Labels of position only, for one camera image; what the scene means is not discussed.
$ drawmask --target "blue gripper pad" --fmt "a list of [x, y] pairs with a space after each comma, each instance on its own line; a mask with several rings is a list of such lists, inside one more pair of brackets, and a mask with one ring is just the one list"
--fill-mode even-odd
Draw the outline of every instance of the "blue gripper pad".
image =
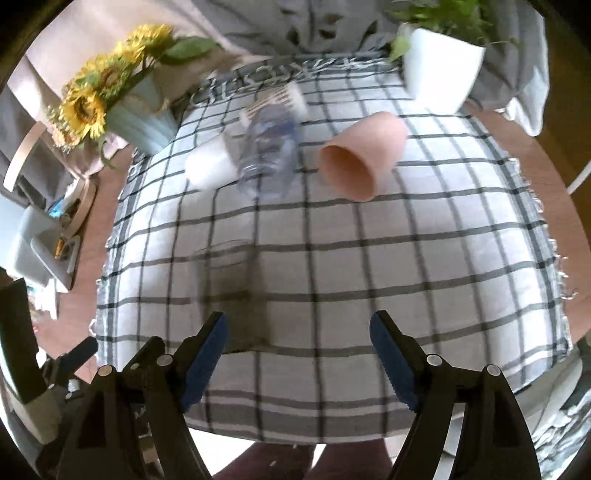
[[201, 401], [209, 379], [212, 377], [213, 370], [222, 356], [229, 331], [228, 319], [222, 314], [187, 370], [185, 391], [181, 397], [183, 411], [187, 411], [191, 405]]
[[408, 405], [411, 411], [417, 412], [419, 399], [414, 390], [414, 374], [396, 346], [388, 329], [376, 313], [369, 321], [369, 337], [378, 354], [382, 367], [394, 389], [398, 399]]

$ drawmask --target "potted plant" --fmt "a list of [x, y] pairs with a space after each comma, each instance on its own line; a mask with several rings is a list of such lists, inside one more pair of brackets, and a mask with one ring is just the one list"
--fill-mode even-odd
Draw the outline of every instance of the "potted plant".
[[392, 13], [404, 23], [392, 40], [392, 61], [404, 56], [408, 94], [433, 113], [453, 114], [478, 76], [492, 23], [480, 0], [439, 0]]
[[140, 25], [64, 85], [63, 101], [47, 111], [54, 142], [65, 151], [88, 141], [102, 147], [110, 131], [147, 154], [158, 153], [178, 126], [154, 81], [154, 66], [188, 63], [214, 46], [209, 38], [173, 37], [170, 25]]

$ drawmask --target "yellow flower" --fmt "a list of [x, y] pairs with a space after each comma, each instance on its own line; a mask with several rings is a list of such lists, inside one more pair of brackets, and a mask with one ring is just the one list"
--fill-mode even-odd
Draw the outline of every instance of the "yellow flower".
[[59, 130], [57, 127], [51, 134], [53, 142], [59, 148], [70, 149], [80, 143], [80, 137], [68, 131]]
[[104, 70], [107, 68], [111, 60], [111, 56], [104, 53], [99, 53], [95, 58], [86, 60], [86, 63], [80, 71], [74, 75], [74, 80], [83, 79], [88, 76], [89, 73]]
[[173, 28], [170, 25], [140, 25], [125, 41], [132, 48], [143, 47], [147, 50], [158, 48], [173, 40]]
[[74, 78], [64, 85], [64, 96], [68, 97], [71, 92], [85, 86], [94, 88], [105, 99], [117, 95], [138, 63], [133, 61], [133, 57], [127, 49], [120, 49], [88, 60]]
[[144, 59], [145, 45], [131, 46], [124, 42], [117, 42], [113, 55], [122, 58], [129, 63], [138, 64]]
[[91, 87], [74, 88], [60, 105], [60, 120], [77, 137], [99, 138], [105, 133], [105, 104]]

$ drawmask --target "plaid tablecloth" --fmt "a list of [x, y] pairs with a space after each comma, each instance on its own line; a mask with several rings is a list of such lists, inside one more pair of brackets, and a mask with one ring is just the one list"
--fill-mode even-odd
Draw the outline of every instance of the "plaid tablecloth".
[[[387, 64], [298, 77], [311, 120], [285, 199], [254, 203], [235, 185], [200, 192], [183, 171], [187, 153], [236, 127], [264, 87], [185, 109], [177, 138], [131, 167], [99, 282], [100, 363], [121, 369], [152, 335], [173, 351], [195, 334], [190, 257], [233, 239], [259, 245], [271, 346], [222, 356], [187, 415], [195, 428], [300, 443], [408, 428], [413, 414], [369, 341], [378, 309], [453, 365], [499, 365], [514, 390], [564, 356], [556, 245], [515, 159], [469, 115], [432, 115], [409, 99]], [[382, 196], [340, 199], [316, 151], [378, 111], [407, 124], [403, 159]]]

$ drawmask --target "transparent glass cup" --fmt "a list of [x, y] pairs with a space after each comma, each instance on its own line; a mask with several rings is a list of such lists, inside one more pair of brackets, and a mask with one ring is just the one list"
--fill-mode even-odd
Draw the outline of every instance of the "transparent glass cup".
[[255, 245], [246, 240], [213, 245], [195, 253], [193, 267], [193, 306], [201, 322], [212, 312], [223, 312], [228, 318], [230, 336], [224, 353], [267, 345], [269, 329]]

